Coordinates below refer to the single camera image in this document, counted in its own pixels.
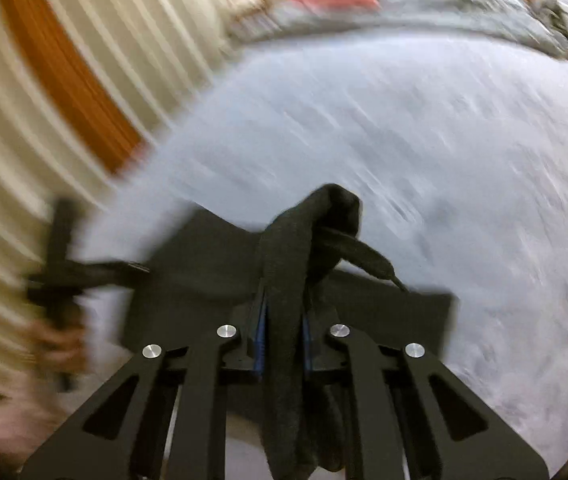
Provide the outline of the person's left hand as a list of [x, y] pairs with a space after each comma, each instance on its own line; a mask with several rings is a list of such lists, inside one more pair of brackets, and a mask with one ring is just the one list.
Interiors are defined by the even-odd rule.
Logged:
[[88, 351], [82, 321], [60, 330], [49, 320], [40, 318], [31, 323], [26, 333], [34, 363], [41, 370], [71, 375], [86, 371]]

